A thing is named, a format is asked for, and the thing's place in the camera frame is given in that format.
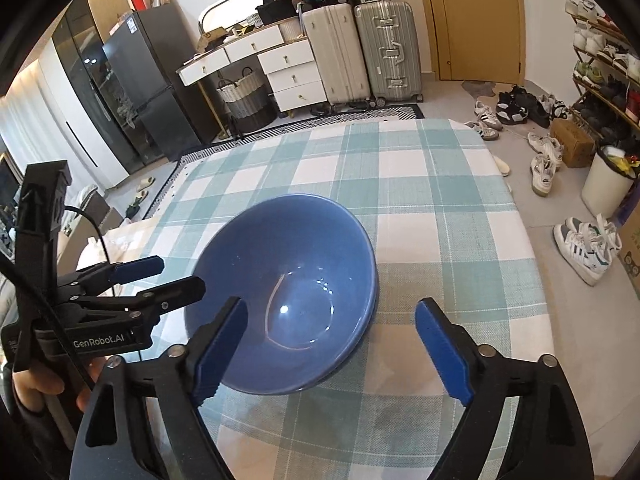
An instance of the checkered tablecloth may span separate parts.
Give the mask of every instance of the checkered tablecloth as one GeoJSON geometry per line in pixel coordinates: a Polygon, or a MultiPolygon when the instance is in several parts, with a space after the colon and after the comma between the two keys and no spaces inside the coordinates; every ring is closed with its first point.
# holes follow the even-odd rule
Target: checkered tablecloth
{"type": "MultiPolygon", "coordinates": [[[[376,251],[380,301],[370,332],[329,380],[290,396],[221,387],[200,409],[238,480],[417,480],[438,461],[462,415],[414,327],[432,296],[452,322],[502,354],[553,352],[534,255],[510,192],[477,133],[446,120],[348,123],[238,146],[187,165],[158,212],[142,256],[161,276],[187,276],[211,237],[244,209],[284,193],[343,204],[376,251]]],[[[164,316],[147,357],[187,339],[164,316]]],[[[508,401],[486,478],[495,477],[515,403],[508,401]]]]}

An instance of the door frame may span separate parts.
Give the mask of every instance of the door frame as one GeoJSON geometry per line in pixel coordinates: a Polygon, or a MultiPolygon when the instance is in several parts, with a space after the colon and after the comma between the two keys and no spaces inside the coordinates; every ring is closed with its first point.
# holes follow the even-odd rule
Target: door frame
{"type": "MultiPolygon", "coordinates": [[[[440,60],[438,59],[438,42],[436,40],[436,25],[433,18],[433,8],[431,0],[422,0],[424,15],[427,19],[427,32],[429,35],[429,50],[431,54],[431,70],[435,73],[436,79],[440,80],[440,60]]],[[[520,15],[520,78],[519,84],[524,84],[524,75],[527,68],[527,28],[524,14],[524,0],[518,0],[518,13],[520,15]]]]}

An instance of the silver suitcase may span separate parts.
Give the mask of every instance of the silver suitcase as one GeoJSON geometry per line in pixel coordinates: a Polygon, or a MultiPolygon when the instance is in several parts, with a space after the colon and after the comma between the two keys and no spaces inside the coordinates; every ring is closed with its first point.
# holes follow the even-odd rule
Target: silver suitcase
{"type": "Polygon", "coordinates": [[[349,4],[319,7],[302,15],[327,100],[332,104],[369,98],[367,69],[349,4]]]}
{"type": "Polygon", "coordinates": [[[371,93],[378,106],[413,96],[422,101],[422,77],[414,12],[401,0],[383,0],[355,8],[371,93]]]}

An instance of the dark gray refrigerator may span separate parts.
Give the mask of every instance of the dark gray refrigerator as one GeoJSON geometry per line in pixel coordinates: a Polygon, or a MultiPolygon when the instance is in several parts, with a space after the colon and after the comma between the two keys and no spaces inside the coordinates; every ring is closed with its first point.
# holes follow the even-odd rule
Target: dark gray refrigerator
{"type": "Polygon", "coordinates": [[[200,90],[184,86],[176,73],[194,47],[173,4],[134,12],[103,50],[133,109],[169,160],[216,137],[220,127],[200,90]]]}

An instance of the blue gripper pad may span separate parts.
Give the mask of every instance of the blue gripper pad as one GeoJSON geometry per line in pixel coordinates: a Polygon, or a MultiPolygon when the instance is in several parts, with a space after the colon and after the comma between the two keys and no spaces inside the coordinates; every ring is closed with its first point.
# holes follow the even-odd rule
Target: blue gripper pad
{"type": "Polygon", "coordinates": [[[468,406],[474,398],[469,385],[469,372],[466,361],[458,353],[453,341],[444,332],[442,322],[449,323],[444,313],[433,301],[438,312],[434,312],[424,301],[415,307],[415,328],[427,349],[438,375],[447,389],[449,397],[459,399],[463,406],[468,406]],[[444,320],[438,320],[438,314],[444,320]]]}
{"type": "Polygon", "coordinates": [[[244,335],[248,320],[249,311],[246,303],[238,300],[196,364],[191,392],[191,398],[196,406],[216,394],[220,381],[238,348],[238,343],[244,335]]]}
{"type": "Polygon", "coordinates": [[[111,273],[110,282],[119,283],[136,282],[149,276],[160,274],[164,270],[164,261],[160,256],[149,256],[141,260],[134,260],[125,264],[117,264],[111,273]]]}

